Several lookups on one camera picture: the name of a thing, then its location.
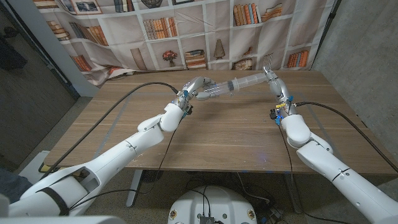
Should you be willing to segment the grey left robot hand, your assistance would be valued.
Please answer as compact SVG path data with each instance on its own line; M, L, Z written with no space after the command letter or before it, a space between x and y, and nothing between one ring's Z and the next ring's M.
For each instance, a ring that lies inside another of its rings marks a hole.
M214 85L215 82L207 77L195 77L187 82L181 91L177 93L176 99L173 100L173 104L179 108L184 109L189 101L197 95L196 90L199 88L209 87Z

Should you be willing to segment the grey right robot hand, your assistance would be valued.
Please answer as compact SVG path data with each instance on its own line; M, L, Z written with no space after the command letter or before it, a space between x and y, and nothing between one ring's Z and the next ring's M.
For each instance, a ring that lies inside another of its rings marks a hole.
M285 83L268 67L262 68L270 86L271 92L275 95L278 105L285 103L281 109L283 117L296 114L297 111L292 105L292 95L289 93Z

